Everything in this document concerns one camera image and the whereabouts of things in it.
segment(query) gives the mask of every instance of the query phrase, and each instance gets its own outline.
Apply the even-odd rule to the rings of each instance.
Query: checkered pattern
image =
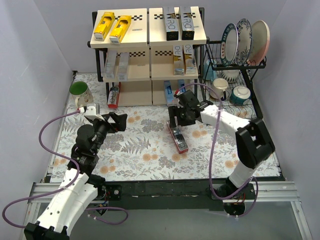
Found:
[[[176,17],[176,19],[180,19],[180,14],[177,13],[177,14],[175,15],[175,17]],[[192,13],[192,17],[193,17],[193,18],[196,18],[196,17],[197,17],[195,12]],[[154,19],[164,19],[164,15],[163,15],[163,14],[155,14],[155,15],[154,15]]]
[[[155,51],[156,56],[171,56],[172,51]]]
[[[116,16],[115,17],[115,20],[118,20],[119,18],[120,18],[121,16]],[[131,17],[131,19],[133,20],[133,21],[137,21],[137,20],[142,20],[142,15],[134,15],[134,16],[132,16]]]
[[[129,52],[129,57],[130,58],[135,58],[135,57],[145,57],[146,52],[145,51],[134,51],[134,52]]]

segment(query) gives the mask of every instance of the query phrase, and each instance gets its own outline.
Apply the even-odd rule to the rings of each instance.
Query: black wire dish rack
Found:
[[[209,69],[211,68],[213,71],[216,71],[218,78],[223,78],[222,71],[223,70],[238,70],[239,75],[235,82],[230,83],[228,85],[228,89],[226,90],[226,100],[222,101],[222,107],[228,113],[233,114],[235,116],[246,118],[246,119],[254,119],[254,118],[263,118],[263,114],[261,108],[259,106],[258,100],[256,98],[256,94],[253,88],[253,78],[255,77],[258,69],[264,69],[267,64],[267,57],[265,57],[261,62],[256,64],[255,62],[251,62],[251,64],[246,63],[245,65],[239,66],[236,64],[231,64],[230,66],[224,66],[221,61],[221,41],[207,41],[207,44],[204,45],[204,60],[205,63],[208,61],[208,68],[206,70],[202,70],[203,72],[202,79],[204,83],[211,87],[211,81],[206,80]],[[232,90],[236,86],[246,86],[251,92],[251,100],[245,105],[236,105],[230,101],[230,96]],[[214,99],[209,95],[207,90],[201,88],[202,98],[210,100],[215,105],[219,105],[219,101]]]

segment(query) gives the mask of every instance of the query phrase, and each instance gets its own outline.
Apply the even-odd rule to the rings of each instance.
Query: shelf board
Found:
[[[96,29],[99,21],[101,20],[102,15],[105,12],[113,12],[116,20],[106,36],[104,41],[97,41],[94,36],[94,32],[92,31],[90,46],[92,49],[105,49],[105,48],[134,48],[134,47],[146,47],[147,44],[147,9],[146,8],[135,8],[135,9],[110,9],[110,10],[98,10],[97,16],[94,24],[94,28]],[[117,23],[117,17],[121,15],[130,15],[131,25],[127,30],[125,36],[122,39],[120,44],[111,43],[109,39],[109,35],[114,29]]]
[[[170,80],[172,92],[175,92],[178,89],[178,81]],[[184,84],[187,85],[190,83],[190,80],[184,80]],[[153,105],[167,105],[166,97],[165,97],[165,87],[164,80],[152,81],[152,96],[153,96]]]
[[[151,47],[151,80],[198,79],[198,71],[183,76],[174,75],[172,46]]]
[[[110,48],[120,53],[130,53],[128,82],[134,81],[150,81],[150,66],[149,66],[149,47],[135,47],[135,48]],[[106,83],[118,82],[117,73],[119,69],[118,56],[115,62],[115,78],[105,78],[103,74],[103,81]]]
[[[174,8],[175,14],[179,13],[179,8]],[[194,25],[194,38],[193,40],[181,40],[181,30],[180,24],[179,28],[179,40],[167,41],[165,32],[164,19],[158,17],[163,14],[162,7],[159,8],[149,8],[149,40],[150,46],[173,46],[173,45],[198,45],[205,44],[207,42],[207,37],[205,33],[204,26],[202,24],[201,15],[198,6],[192,6],[191,11],[193,14],[193,25]]]
[[[121,82],[118,106],[152,105],[151,81]]]

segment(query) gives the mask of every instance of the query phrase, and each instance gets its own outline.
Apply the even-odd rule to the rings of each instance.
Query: wall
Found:
[[[320,2],[288,0],[271,29],[255,83],[283,174],[294,180],[313,239],[320,239]]]
[[[286,0],[34,0],[54,39],[72,70],[96,72],[95,51],[87,47],[93,26],[91,12],[104,9],[159,8],[163,6],[200,6],[205,8],[205,32],[220,40],[229,23],[248,18],[262,19],[273,26]]]
[[[72,71],[33,0],[0,0],[0,209],[30,194],[45,175],[50,155],[38,143],[41,127],[63,112]],[[50,148],[58,124],[48,127]],[[22,225],[27,203],[7,211]],[[0,218],[0,239],[18,239],[20,229]]]

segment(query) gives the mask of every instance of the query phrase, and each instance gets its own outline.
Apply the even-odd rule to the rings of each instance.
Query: floral tablecloth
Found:
[[[110,112],[107,107],[105,83],[97,81],[96,74],[78,74],[75,81],[88,84],[95,103],[100,104],[100,113]],[[75,111],[70,98],[67,112]],[[214,128],[197,122],[182,128],[189,151],[178,154],[167,128],[169,119],[166,106],[119,107],[117,114],[128,114],[126,130],[108,134],[98,153],[99,162],[93,174],[107,181],[168,180],[208,178],[209,156]],[[59,137],[58,152],[67,156],[75,144],[77,129],[88,123],[82,114],[67,117]],[[279,176],[275,155],[263,162],[256,176]],[[236,141],[219,131],[214,151],[212,176],[228,177],[239,159]],[[61,182],[67,168],[67,160],[56,157],[53,163],[51,182]]]

